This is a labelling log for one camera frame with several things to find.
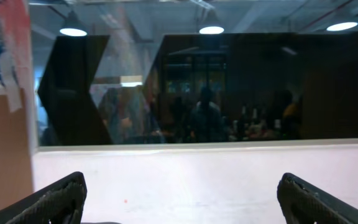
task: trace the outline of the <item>glass window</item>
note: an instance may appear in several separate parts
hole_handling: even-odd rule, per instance
[[[30,0],[41,146],[358,138],[358,1],[92,2]]]

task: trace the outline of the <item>ceiling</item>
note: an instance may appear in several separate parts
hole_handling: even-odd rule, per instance
[[[109,43],[110,50],[104,57],[117,61],[119,66],[134,60],[141,64],[136,73],[149,71],[164,35],[197,33],[207,9],[216,11],[225,33],[320,34],[326,32],[325,28],[337,18],[358,21],[358,0],[30,0],[36,69],[42,69],[47,63],[53,42],[60,35],[60,27],[71,8],[88,33],[113,37],[114,42]],[[358,26],[350,32],[354,31],[358,31]]]

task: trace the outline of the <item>window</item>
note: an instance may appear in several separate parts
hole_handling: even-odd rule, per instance
[[[35,3],[41,146],[358,138],[358,1]]]

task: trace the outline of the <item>white wall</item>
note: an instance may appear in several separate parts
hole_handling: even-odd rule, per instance
[[[36,190],[84,173],[83,222],[285,223],[276,198],[285,172],[358,208],[358,140],[350,142],[51,148],[33,156],[33,172]]]

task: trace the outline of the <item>brown panel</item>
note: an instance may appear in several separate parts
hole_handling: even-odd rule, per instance
[[[25,108],[10,113],[7,97],[0,96],[0,209],[32,191]]]

